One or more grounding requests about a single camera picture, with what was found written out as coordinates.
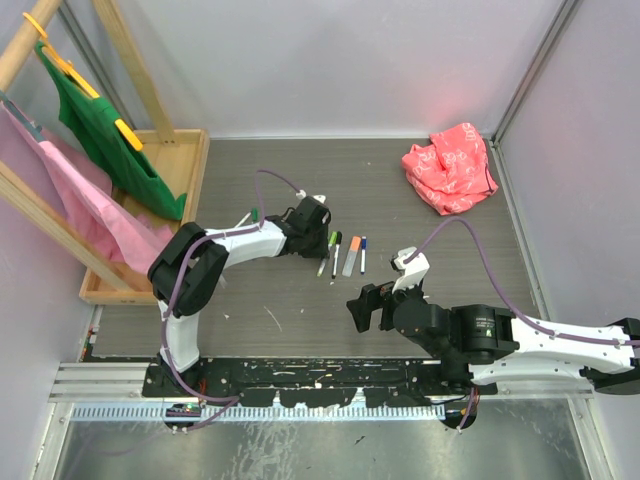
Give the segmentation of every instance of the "orange hanger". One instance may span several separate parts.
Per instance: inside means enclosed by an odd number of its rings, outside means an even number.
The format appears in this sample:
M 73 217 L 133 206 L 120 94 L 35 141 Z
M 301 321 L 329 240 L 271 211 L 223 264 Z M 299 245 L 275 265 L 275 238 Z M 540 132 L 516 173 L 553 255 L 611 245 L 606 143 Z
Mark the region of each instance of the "orange hanger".
M 47 35 L 47 32 L 44 31 L 40 24 L 28 13 L 25 12 L 22 15 L 24 16 L 24 18 L 29 20 L 31 25 L 33 25 L 38 31 L 38 33 L 40 34 L 40 40 L 42 40 L 42 43 L 44 43 L 45 45 L 42 50 L 51 58 L 58 69 L 65 75 L 71 77 L 76 82 L 78 87 L 80 87 L 80 89 L 90 98 L 100 98 L 100 94 L 96 92 L 91 85 L 89 85 L 89 83 L 82 77 L 82 75 L 80 75 L 76 71 L 75 68 L 73 68 L 73 64 L 68 60 L 64 60 L 60 55 L 58 55 L 56 49 L 53 48 L 53 45 L 51 45 L 51 42 L 49 42 L 49 36 Z M 129 144 L 131 144 L 134 150 L 136 150 L 137 152 L 142 150 L 142 142 L 136 136 L 136 134 L 133 133 L 133 130 L 131 130 L 129 125 L 127 125 L 124 120 L 119 118 L 115 121 L 115 125 L 122 136 L 129 142 Z

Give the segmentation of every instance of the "wooden floor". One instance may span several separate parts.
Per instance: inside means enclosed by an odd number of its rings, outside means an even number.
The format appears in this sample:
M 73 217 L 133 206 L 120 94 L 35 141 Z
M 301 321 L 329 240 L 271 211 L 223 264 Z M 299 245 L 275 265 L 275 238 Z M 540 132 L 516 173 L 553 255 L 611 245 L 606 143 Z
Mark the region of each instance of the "wooden floor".
M 391 255 L 418 246 L 442 218 L 405 179 L 400 159 L 424 140 L 225 140 L 213 141 L 197 221 L 204 228 L 235 225 L 257 206 L 253 173 L 270 168 L 308 194 L 324 194 L 331 230 L 344 244 L 353 235 L 368 239 L 367 271 L 334 284 L 328 272 L 316 277 L 318 261 L 300 257 L 259 259 L 225 272 L 202 312 L 203 355 L 232 356 L 418 356 L 425 353 L 395 332 L 358 334 L 345 307 L 367 283 L 396 278 Z M 494 179 L 499 183 L 495 167 Z M 297 200 L 279 180 L 261 178 L 267 214 L 283 213 Z M 502 190 L 464 214 L 479 231 L 496 275 L 513 301 L 537 315 Z M 449 226 L 426 251 L 431 269 L 424 290 L 445 307 L 472 303 L 501 306 L 475 245 L 464 227 Z M 155 307 L 105 307 L 96 355 L 157 353 L 160 317 Z

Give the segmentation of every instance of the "pink towel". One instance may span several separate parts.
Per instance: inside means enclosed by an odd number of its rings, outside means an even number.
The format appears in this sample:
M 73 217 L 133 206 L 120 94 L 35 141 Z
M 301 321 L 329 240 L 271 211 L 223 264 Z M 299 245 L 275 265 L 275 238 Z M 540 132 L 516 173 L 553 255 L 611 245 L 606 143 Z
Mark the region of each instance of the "pink towel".
M 31 152 L 35 152 L 44 164 L 73 228 L 109 260 L 125 262 L 131 269 L 146 275 L 173 236 L 171 229 L 165 225 L 153 231 L 146 218 L 134 218 L 110 197 L 109 177 L 62 139 L 43 129 L 41 133 L 46 140 L 37 142 L 4 105 L 2 115 L 11 119 Z M 5 143 L 3 150 L 6 150 L 6 142 L 21 140 L 15 131 L 4 130 L 2 142 Z M 19 162 L 29 160 L 22 157 Z
M 407 180 L 440 215 L 461 213 L 493 195 L 482 137 L 470 123 L 430 136 L 431 145 L 413 145 L 402 157 Z

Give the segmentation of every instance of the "wooden rack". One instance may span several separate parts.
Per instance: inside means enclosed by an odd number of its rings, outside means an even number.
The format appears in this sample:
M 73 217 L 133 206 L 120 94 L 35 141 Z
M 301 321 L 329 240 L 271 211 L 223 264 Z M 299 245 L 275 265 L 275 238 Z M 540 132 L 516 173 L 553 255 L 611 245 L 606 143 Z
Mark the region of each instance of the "wooden rack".
M 46 28 L 61 2 L 38 0 L 30 12 L 31 16 Z M 134 216 L 142 213 L 154 226 L 168 224 L 176 231 L 181 223 L 195 219 L 209 150 L 208 132 L 174 129 L 116 1 L 92 2 L 155 127 L 155 130 L 136 131 L 144 145 L 143 151 L 175 196 L 187 193 L 181 222 L 158 217 L 124 192 L 115 191 L 114 198 Z M 0 90 L 9 89 L 38 39 L 37 30 L 25 20 L 0 57 Z M 87 266 L 80 288 L 80 297 L 85 301 L 96 304 L 155 303 L 151 284 L 144 275 L 134 272 L 124 263 L 105 258 L 2 159 L 0 196 Z

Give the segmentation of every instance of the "wooden tray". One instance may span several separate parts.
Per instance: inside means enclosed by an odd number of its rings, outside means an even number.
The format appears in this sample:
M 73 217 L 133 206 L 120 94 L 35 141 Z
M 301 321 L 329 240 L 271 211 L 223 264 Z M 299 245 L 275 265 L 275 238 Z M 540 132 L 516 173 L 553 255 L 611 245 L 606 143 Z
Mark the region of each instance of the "wooden tray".
M 160 218 L 128 194 L 114 192 L 114 198 L 131 214 L 134 216 L 144 214 L 155 227 L 169 225 L 174 232 L 182 223 L 191 222 L 196 218 L 202 177 L 209 152 L 209 134 L 206 130 L 176 130 L 175 133 L 177 143 L 162 142 L 154 130 L 136 131 L 136 135 L 144 144 L 144 153 L 171 192 L 175 196 L 187 192 L 187 202 L 181 222 Z M 80 287 L 80 298 L 88 303 L 100 305 L 156 303 L 151 284 L 144 275 L 132 271 L 125 264 L 118 264 L 118 267 L 126 271 L 128 283 L 136 285 L 135 288 L 117 290 L 91 269 L 87 269 Z

